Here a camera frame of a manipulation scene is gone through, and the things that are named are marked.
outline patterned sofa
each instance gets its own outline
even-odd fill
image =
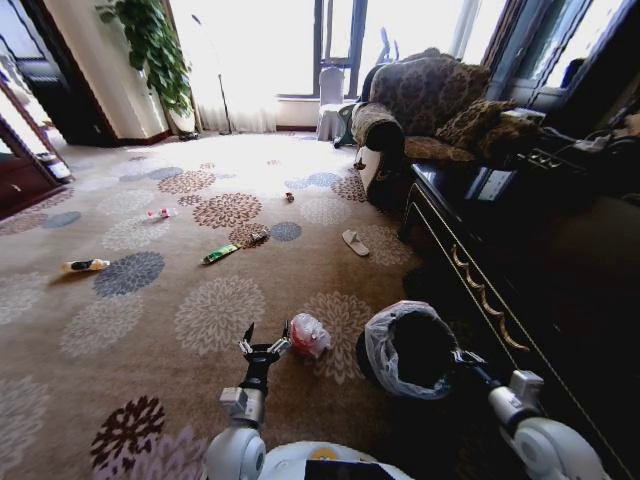
[[[410,181],[414,162],[503,166],[537,127],[502,113],[511,102],[483,99],[489,72],[437,49],[386,65],[375,75],[370,102],[353,112],[358,167],[367,197],[379,203],[391,185]]]

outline white slipper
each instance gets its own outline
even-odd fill
[[[369,255],[369,249],[364,246],[364,243],[358,238],[358,232],[353,230],[345,230],[342,232],[342,238],[351,249],[361,257]]]

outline throw pillow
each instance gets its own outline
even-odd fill
[[[477,140],[500,119],[500,113],[515,102],[495,102],[479,98],[436,131],[436,138],[454,147],[471,150]]]

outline floral carpet pattern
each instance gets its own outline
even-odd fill
[[[227,425],[216,398],[244,378],[243,332],[255,322],[253,341],[272,342],[305,311],[333,348],[271,367],[267,449],[326,440],[396,462],[411,439],[391,435],[392,399],[354,348],[422,261],[396,240],[397,219],[362,201],[355,149],[308,138],[60,149],[76,182],[0,222],[1,480],[199,478]],[[178,214],[146,218],[161,208]],[[361,229],[369,258],[347,229]],[[201,264],[231,242],[255,248]],[[62,272],[94,258],[111,265]]]

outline crumpled plastic bag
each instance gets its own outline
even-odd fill
[[[367,358],[382,387],[397,396],[407,396],[423,400],[437,400],[447,396],[452,389],[448,375],[443,375],[432,387],[408,383],[398,374],[398,352],[393,343],[394,323],[402,321],[403,316],[420,314],[425,322],[436,322],[440,332],[434,341],[448,341],[457,349],[457,341],[451,329],[440,319],[438,313],[428,303],[404,300],[378,312],[364,327]],[[420,348],[429,348],[429,339],[417,339]]]
[[[299,313],[291,320],[291,343],[298,353],[317,360],[331,348],[331,335],[322,322],[308,313]]]

